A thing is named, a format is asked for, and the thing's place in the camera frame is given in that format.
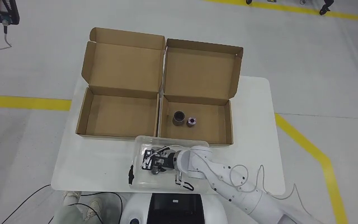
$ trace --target brown cardboard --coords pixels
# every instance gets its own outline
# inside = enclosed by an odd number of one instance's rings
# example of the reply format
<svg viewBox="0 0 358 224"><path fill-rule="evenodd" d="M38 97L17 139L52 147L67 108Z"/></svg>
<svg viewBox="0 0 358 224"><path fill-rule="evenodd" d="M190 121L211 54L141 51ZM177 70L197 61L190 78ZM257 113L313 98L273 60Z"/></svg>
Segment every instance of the brown cardboard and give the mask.
<svg viewBox="0 0 358 224"><path fill-rule="evenodd" d="M84 55L86 89L76 133L155 136L164 36L92 29Z"/></svg>
<svg viewBox="0 0 358 224"><path fill-rule="evenodd" d="M197 121L195 126L175 126L172 117L178 110L184 112L186 120L194 116ZM233 144L229 100L226 105L187 104L168 101L164 95L161 118L160 137L202 140L210 144Z"/></svg>
<svg viewBox="0 0 358 224"><path fill-rule="evenodd" d="M237 46L168 39L158 135L233 144L229 99L237 92L242 56ZM178 110L196 125L173 125Z"/></svg>

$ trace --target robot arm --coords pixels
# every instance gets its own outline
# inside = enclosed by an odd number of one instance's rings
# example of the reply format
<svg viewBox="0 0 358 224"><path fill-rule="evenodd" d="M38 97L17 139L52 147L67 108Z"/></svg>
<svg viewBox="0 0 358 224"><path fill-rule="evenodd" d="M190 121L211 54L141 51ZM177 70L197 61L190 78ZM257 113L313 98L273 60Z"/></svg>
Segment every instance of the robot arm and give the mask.
<svg viewBox="0 0 358 224"><path fill-rule="evenodd" d="M190 178L207 179L214 191L235 204L258 223L321 223L294 208L281 206L272 196L255 188L230 166L212 162L211 156L210 148L203 146L178 151L173 159L174 167L178 172L185 173Z"/></svg>

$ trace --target plastic container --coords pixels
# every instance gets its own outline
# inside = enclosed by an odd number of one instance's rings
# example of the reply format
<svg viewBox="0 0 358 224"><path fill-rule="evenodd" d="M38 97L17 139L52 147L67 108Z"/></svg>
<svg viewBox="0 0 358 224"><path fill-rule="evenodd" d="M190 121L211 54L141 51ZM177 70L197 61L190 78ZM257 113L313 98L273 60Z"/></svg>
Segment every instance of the plastic container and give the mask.
<svg viewBox="0 0 358 224"><path fill-rule="evenodd" d="M175 184L175 171L167 170L160 172L157 175L152 174L150 170L143 170L143 158L146 150L152 147L164 147L171 145L180 145L187 148L192 146L206 146L208 143L204 141L192 141L183 139L157 138L138 136L135 139L134 154L133 154L133 174L134 179L130 187L134 190L150 190L153 192L180 192L180 193L206 193L208 192L209 184L207 180L188 178L185 174L182 176L182 181L190 183L194 187L194 191L189 191L185 188ZM185 150L182 147L170 147L171 150Z"/></svg>

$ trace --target floor marking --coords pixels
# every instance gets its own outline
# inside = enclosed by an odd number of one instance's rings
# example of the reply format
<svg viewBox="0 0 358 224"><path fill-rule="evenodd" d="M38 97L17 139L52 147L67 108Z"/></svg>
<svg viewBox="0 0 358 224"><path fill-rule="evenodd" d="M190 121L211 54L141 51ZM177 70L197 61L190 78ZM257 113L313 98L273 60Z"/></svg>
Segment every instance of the floor marking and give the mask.
<svg viewBox="0 0 358 224"><path fill-rule="evenodd" d="M235 4L237 6L247 6L247 7L254 7L254 8L264 8L266 10L278 10L278 11L285 11L285 12L295 12L301 14L309 14L309 15L319 15L319 10L315 10L313 8L303 8L298 6L284 6L281 4L272 4L272 3L265 3L265 2L253 2L251 4L246 4L245 0L205 0L207 2L216 2L216 3L224 3L224 4ZM324 16L326 17L335 17L335 18L346 18L348 20L358 20L358 15L356 14L348 14L342 12L327 12Z"/></svg>
<svg viewBox="0 0 358 224"><path fill-rule="evenodd" d="M0 108L69 111L71 100L0 96Z"/></svg>
<svg viewBox="0 0 358 224"><path fill-rule="evenodd" d="M331 160L323 152L321 152L319 148L317 148L298 130L289 124L281 115L275 114L275 118L276 125L320 163L324 173L324 179L326 180L328 194L331 199L333 213L336 217L336 223L348 224L343 200L341 198Z"/></svg>

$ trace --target concrete floor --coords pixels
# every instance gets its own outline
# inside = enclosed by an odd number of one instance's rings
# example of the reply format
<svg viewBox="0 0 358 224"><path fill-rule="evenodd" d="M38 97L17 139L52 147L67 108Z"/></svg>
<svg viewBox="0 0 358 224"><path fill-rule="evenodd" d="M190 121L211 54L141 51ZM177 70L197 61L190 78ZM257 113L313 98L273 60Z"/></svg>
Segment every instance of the concrete floor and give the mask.
<svg viewBox="0 0 358 224"><path fill-rule="evenodd" d="M330 157L347 217L350 223L357 222L356 21L201 0L17 4L21 23L8 32L13 48L0 52L0 95L71 99L95 26L244 47L241 74L267 78L275 112ZM285 4L299 5L294 0ZM306 7L322 4L312 1ZM332 6L347 13L357 9L353 0ZM50 183L66 118L64 111L0 109L1 221L28 195ZM286 193L297 183L307 210L324 223L335 223L319 163L277 130ZM61 192L45 189L8 223L46 223L61 198ZM299 208L296 196L285 203ZM238 221L229 219L229 223ZM248 217L241 223L255 222Z"/></svg>

